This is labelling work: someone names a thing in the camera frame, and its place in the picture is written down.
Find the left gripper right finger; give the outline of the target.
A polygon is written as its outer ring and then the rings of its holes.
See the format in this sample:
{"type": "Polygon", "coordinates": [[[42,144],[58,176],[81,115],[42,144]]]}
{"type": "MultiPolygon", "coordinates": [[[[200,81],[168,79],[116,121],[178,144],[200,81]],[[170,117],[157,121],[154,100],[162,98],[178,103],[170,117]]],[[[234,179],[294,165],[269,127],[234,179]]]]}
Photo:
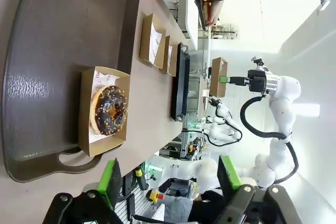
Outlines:
{"type": "Polygon", "coordinates": [[[218,223],[302,223],[284,187],[242,184],[228,156],[219,157],[217,178],[225,202],[218,223]]]}

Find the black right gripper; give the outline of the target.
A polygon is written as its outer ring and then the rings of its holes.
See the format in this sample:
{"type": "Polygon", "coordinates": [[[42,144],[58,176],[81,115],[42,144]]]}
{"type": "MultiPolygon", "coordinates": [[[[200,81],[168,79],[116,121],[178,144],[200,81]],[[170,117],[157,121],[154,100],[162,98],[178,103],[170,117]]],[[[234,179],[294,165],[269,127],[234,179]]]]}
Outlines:
{"type": "Polygon", "coordinates": [[[264,93],[266,89],[266,73],[262,70],[249,70],[246,77],[219,77],[220,83],[229,83],[237,86],[249,85],[251,92],[264,93]]]}

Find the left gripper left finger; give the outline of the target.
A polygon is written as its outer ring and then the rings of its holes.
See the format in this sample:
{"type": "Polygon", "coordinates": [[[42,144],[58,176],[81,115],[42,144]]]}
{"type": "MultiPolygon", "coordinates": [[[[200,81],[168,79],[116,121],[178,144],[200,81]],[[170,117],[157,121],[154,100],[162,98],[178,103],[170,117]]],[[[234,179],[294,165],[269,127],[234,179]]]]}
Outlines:
{"type": "Polygon", "coordinates": [[[122,223],[115,205],[122,187],[117,159],[108,161],[97,189],[73,197],[58,193],[52,200],[43,223],[122,223]]]}

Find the person right hand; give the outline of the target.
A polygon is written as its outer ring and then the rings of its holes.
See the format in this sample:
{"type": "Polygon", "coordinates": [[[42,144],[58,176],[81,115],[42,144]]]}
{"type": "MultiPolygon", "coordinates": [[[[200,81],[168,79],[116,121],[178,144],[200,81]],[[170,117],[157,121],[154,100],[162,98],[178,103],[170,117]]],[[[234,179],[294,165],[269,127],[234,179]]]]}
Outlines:
{"type": "Polygon", "coordinates": [[[224,0],[218,1],[218,0],[208,0],[209,4],[209,14],[207,17],[207,20],[205,21],[206,26],[214,25],[220,15],[220,12],[222,10],[224,0]]]}

